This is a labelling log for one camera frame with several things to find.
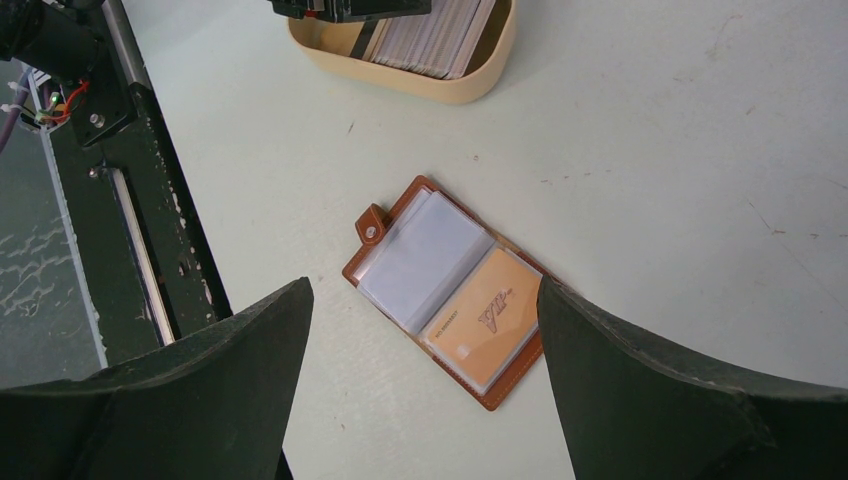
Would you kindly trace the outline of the orange VIP credit card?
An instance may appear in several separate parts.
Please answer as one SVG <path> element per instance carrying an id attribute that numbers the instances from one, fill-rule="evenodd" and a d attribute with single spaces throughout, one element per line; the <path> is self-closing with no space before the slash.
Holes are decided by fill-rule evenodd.
<path id="1" fill-rule="evenodd" d="M 486 394 L 538 328 L 541 279 L 512 251 L 492 248 L 420 340 L 475 393 Z"/>

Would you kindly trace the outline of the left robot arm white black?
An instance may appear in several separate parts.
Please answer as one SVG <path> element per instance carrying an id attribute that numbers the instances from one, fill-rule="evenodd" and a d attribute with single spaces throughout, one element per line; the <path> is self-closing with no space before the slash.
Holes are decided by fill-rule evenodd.
<path id="1" fill-rule="evenodd" d="M 430 1 L 272 1 L 274 13 L 297 20 L 328 23 L 370 22 L 426 14 Z M 121 1 L 3 1 L 1 59 L 17 59 L 62 81 L 83 79 L 107 56 L 112 44 L 121 53 L 130 83 L 146 79 L 140 57 L 123 40 L 128 27 Z"/>

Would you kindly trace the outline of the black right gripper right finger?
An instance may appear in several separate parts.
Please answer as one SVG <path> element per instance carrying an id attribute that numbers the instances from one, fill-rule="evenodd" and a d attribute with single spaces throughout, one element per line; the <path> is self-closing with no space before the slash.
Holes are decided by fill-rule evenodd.
<path id="1" fill-rule="evenodd" d="M 845 389 L 696 352 L 550 277 L 537 307 L 577 478 L 846 477 Z"/>

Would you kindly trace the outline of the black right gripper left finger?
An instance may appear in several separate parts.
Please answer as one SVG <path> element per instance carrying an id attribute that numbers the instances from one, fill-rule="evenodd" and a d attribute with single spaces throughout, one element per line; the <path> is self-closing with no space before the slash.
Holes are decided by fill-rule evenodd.
<path id="1" fill-rule="evenodd" d="M 288 479 L 283 450 L 314 294 L 240 313 L 80 380 L 1 393 L 5 479 Z"/>

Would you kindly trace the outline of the brown leather card holder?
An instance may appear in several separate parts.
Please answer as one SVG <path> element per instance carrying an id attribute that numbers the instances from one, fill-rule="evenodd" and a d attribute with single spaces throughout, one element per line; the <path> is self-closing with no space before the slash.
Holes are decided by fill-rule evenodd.
<path id="1" fill-rule="evenodd" d="M 437 359 L 420 336 L 492 248 L 512 251 L 542 278 L 548 270 L 424 175 L 390 209 L 370 205 L 355 227 L 361 246 L 343 277 L 485 409 L 496 410 L 541 356 L 539 326 L 484 395 Z"/>

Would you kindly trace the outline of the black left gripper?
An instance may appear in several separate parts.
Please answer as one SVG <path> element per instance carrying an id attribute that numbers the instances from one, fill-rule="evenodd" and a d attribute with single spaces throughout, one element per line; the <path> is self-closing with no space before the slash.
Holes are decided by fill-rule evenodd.
<path id="1" fill-rule="evenodd" d="M 355 23 L 429 14 L 431 0 L 271 0 L 275 13 L 328 23 Z"/>

